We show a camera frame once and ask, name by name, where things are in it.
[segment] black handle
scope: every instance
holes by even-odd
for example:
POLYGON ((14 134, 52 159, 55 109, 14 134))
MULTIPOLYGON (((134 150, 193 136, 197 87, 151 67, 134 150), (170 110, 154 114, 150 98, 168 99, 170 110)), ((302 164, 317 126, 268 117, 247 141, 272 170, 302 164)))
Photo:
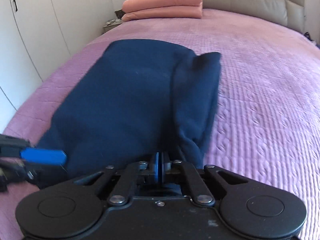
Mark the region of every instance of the black handle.
POLYGON ((16 0, 13 0, 13 2, 14 2, 14 5, 16 6, 16 12, 17 12, 18 11, 17 2, 16 0))

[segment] bedside table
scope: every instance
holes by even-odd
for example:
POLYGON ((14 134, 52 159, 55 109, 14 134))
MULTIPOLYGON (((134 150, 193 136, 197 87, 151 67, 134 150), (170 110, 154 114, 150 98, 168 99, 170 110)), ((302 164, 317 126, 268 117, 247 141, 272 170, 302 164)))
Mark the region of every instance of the bedside table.
POLYGON ((103 28, 103 33, 106 33, 110 30, 112 30, 113 28, 119 26, 123 21, 121 20, 116 20, 115 22, 111 23, 111 24, 106 24, 104 25, 102 28, 103 28))

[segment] folded clothing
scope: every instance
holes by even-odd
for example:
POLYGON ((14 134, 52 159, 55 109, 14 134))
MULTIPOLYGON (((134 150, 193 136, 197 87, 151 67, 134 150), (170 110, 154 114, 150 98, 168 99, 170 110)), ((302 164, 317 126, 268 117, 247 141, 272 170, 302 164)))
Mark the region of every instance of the folded clothing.
POLYGON ((202 0, 126 0, 122 5, 125 13, 166 6, 200 6, 202 0))
POLYGON ((54 113, 38 147, 64 150, 69 178, 122 169, 157 151, 202 168, 219 60, 217 52, 197 56, 165 41, 115 41, 54 113))
POLYGON ((148 18, 198 18, 202 17, 202 5, 200 6, 168 6, 145 9, 126 13, 122 20, 124 22, 148 18))

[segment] white wardrobe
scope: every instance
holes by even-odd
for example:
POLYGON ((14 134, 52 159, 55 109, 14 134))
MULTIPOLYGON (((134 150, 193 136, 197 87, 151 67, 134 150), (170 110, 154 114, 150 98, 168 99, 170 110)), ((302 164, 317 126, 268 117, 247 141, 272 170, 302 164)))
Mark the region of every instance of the white wardrobe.
POLYGON ((111 0, 0 0, 0 133, 42 81, 114 18, 111 0))

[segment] striped texture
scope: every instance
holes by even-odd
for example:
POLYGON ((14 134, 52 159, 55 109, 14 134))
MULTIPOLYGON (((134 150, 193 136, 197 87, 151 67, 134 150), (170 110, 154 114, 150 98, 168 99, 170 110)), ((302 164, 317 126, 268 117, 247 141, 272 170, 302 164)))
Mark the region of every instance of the striped texture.
MULTIPOLYGON (((300 237, 320 239, 320 50, 301 34, 249 16, 205 9, 202 19, 146 19, 120 25, 58 69, 23 104, 5 133, 36 143, 66 95, 110 42, 169 41, 222 54, 219 109, 205 163, 288 190, 307 206, 300 237)), ((19 199, 0 194, 0 239, 18 240, 19 199)))

